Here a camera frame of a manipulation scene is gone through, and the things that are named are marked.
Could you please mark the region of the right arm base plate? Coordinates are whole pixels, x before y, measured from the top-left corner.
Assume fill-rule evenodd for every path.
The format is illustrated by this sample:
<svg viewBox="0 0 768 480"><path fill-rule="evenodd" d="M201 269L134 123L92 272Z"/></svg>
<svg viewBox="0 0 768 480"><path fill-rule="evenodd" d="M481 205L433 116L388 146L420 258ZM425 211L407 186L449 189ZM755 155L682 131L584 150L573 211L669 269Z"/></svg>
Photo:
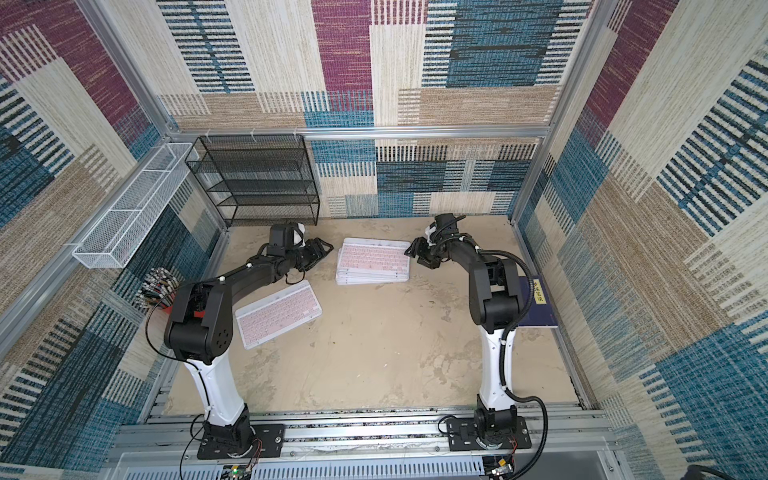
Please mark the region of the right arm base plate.
<svg viewBox="0 0 768 480"><path fill-rule="evenodd" d="M485 441L480 438L472 418L445 415L437 422L441 435L448 439L450 451L530 449L533 446L526 419L518 416L516 427L498 439Z"/></svg>

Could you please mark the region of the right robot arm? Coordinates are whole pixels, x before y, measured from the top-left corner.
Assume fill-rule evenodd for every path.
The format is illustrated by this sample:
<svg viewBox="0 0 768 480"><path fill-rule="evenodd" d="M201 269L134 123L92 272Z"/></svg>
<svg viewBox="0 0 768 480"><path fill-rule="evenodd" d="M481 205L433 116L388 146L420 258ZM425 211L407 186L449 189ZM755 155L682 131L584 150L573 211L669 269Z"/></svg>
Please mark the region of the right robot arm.
<svg viewBox="0 0 768 480"><path fill-rule="evenodd" d="M469 312L482 340L482 380L474 413L480 445L493 448L521 437L518 406L535 403L542 414L542 450L549 433L546 405L536 395L516 394L511 381L514 334L535 300L528 266L510 252L483 249L459 233L435 240L418 237L405 254L429 269L453 261L468 274Z"/></svg>

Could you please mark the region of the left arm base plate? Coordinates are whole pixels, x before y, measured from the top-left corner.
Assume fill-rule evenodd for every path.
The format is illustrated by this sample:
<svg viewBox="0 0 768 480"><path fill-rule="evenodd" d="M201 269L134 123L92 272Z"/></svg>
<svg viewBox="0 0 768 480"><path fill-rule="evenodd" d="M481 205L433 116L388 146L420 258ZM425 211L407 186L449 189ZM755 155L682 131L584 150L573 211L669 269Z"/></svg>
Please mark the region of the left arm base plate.
<svg viewBox="0 0 768 480"><path fill-rule="evenodd" d="M285 435L284 424L255 424L244 440L225 440L205 433L196 457L198 460L248 460L278 458Z"/></svg>

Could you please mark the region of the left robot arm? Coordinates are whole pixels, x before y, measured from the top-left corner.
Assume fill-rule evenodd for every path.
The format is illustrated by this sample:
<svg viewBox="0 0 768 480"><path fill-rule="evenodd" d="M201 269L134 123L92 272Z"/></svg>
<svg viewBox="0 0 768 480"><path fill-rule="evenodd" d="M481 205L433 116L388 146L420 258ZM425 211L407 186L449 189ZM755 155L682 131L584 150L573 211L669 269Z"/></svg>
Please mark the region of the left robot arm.
<svg viewBox="0 0 768 480"><path fill-rule="evenodd" d="M241 458L258 445L229 362L234 305L292 269L308 272L332 250L332 244L308 238L301 223L277 224L269 241L243 265L175 292L163 342L190 371L203 403L200 459Z"/></svg>

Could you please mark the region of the pink keyboard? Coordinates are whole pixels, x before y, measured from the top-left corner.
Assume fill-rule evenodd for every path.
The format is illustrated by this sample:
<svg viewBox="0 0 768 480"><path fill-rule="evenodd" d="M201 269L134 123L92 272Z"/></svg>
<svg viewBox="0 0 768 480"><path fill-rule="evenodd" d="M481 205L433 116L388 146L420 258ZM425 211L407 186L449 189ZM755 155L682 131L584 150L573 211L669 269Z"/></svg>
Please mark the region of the pink keyboard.
<svg viewBox="0 0 768 480"><path fill-rule="evenodd" d="M364 285L402 283L410 278L410 257L405 254L409 242L344 239L338 253L336 283Z"/></svg>
<svg viewBox="0 0 768 480"><path fill-rule="evenodd" d="M235 311L246 350L254 349L321 315L322 307L307 280Z"/></svg>

